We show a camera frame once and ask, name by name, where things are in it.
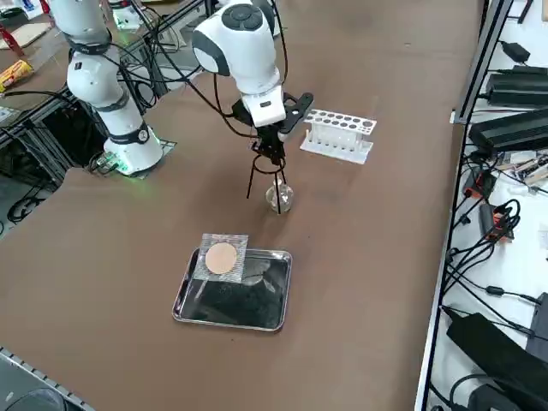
black power supply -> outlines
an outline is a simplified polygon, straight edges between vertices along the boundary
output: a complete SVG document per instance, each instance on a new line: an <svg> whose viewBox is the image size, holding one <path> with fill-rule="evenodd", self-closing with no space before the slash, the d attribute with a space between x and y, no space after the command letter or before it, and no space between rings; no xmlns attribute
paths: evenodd
<svg viewBox="0 0 548 411"><path fill-rule="evenodd" d="M505 41L500 42L503 46L504 54L514 60L516 63L526 62L531 53L525 50L521 45L517 43L506 43Z"/></svg>

power adapter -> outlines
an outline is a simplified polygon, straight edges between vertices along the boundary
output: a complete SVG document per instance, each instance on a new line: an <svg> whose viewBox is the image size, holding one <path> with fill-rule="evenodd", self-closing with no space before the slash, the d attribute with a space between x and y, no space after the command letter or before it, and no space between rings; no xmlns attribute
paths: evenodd
<svg viewBox="0 0 548 411"><path fill-rule="evenodd" d="M472 168L472 172L468 175L468 179L464 183L462 191L468 198L489 199L489 196L495 188L496 181L497 178L488 170L474 167Z"/></svg>
<svg viewBox="0 0 548 411"><path fill-rule="evenodd" d="M504 54L510 57L516 63L524 63L531 56L531 53L529 51L525 50L523 47L521 47L521 45L517 43L506 43L505 41L501 40L500 44L503 46Z"/></svg>

white shelf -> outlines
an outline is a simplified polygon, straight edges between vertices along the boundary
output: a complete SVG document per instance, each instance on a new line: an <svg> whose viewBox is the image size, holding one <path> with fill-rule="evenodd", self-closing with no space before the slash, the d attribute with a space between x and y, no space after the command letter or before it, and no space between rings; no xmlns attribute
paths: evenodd
<svg viewBox="0 0 548 411"><path fill-rule="evenodd" d="M509 15L519 16L525 6L525 0L515 0ZM500 39L508 43L519 43L531 53L527 64L529 66L548 67L548 23L541 20L542 1L534 0L523 24L517 24L517 20L508 19ZM497 45L490 63L489 69L512 69L515 63L507 57L501 45ZM484 78L481 92L485 92L489 74ZM517 108L497 107L488 105L483 99L479 99L474 107L476 110L519 110ZM513 116L517 113L481 113L473 115L472 122L482 122L501 116ZM461 187L468 174L461 180ZM548 182L540 187L548 189ZM515 229L515 239L508 244L497 244L495 253L486 262L467 271L466 276L479 285L496 285L507 291L523 293L538 297L543 292L548 292L548 251L541 247L539 240L539 227L548 224L548 196L544 194L529 194L527 188L517 182L513 182L506 176L497 179L494 191L489 201L493 205L499 205L510 199L517 199L521 204L521 221ZM469 199L456 213L456 220L475 202ZM460 225L455 229L449 248L460 249L471 247L480 237L479 210L470 213L471 223ZM512 296L495 297L486 292L470 287L473 292L484 301L492 305L507 319L520 325L530 327L533 316L533 304ZM482 313L488 319L503 322L493 313L477 302L470 294L456 284L444 297L444 305L453 306L469 313ZM455 381L474 372L481 372L479 368L447 337L446 331L450 322L442 313L440 317L438 340L436 341L434 361L432 366L431 381L445 396L449 396L450 389ZM498 326L512 340L525 348L527 337L510 328ZM471 391L481 385L477 381L467 381L456 392L456 402L468 405L468 397ZM429 393L427 408L434 405L443 405L432 393Z"/></svg>
<svg viewBox="0 0 548 411"><path fill-rule="evenodd" d="M509 15L519 16L525 7L525 3L525 0L515 0L510 8ZM529 51L531 56L527 61L527 65L548 68L548 47L546 46L546 39L548 39L548 22L541 20L541 14L542 1L533 0L533 5L528 11L524 22L518 24L517 20L507 19L499 39L508 43L518 43ZM502 46L497 44L489 64L489 70L512 69L515 65L516 63L504 54ZM485 93L490 75L491 73L488 73L485 76L480 93ZM489 105L486 100L480 98L476 101L476 105L474 106L474 111L508 109L508 107ZM483 122L500 116L513 116L514 114L516 113L481 113L473 115L472 121Z"/></svg>

white test tube rack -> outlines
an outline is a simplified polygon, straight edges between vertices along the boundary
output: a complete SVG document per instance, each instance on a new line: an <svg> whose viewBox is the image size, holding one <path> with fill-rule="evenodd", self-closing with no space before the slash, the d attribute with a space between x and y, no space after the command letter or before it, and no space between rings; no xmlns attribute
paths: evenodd
<svg viewBox="0 0 548 411"><path fill-rule="evenodd" d="M305 122L312 124L312 129L307 130L301 150L357 164L366 162L373 146L366 137L371 135L376 121L332 111L310 110Z"/></svg>

red component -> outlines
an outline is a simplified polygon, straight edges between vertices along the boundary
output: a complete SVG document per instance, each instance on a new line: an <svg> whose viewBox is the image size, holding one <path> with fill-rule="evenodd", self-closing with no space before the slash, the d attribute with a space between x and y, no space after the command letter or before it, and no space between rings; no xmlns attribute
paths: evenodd
<svg viewBox="0 0 548 411"><path fill-rule="evenodd" d="M6 30L6 27L2 26L0 24L0 34L2 34L3 41L6 42L6 45L18 56L23 57L25 56L25 53L23 52L23 49L21 46L17 43L17 40L15 40L14 36L11 35L11 33Z"/></svg>
<svg viewBox="0 0 548 411"><path fill-rule="evenodd" d="M51 12L50 5L45 0L40 0L40 5L42 6L42 11L45 15L48 15Z"/></svg>

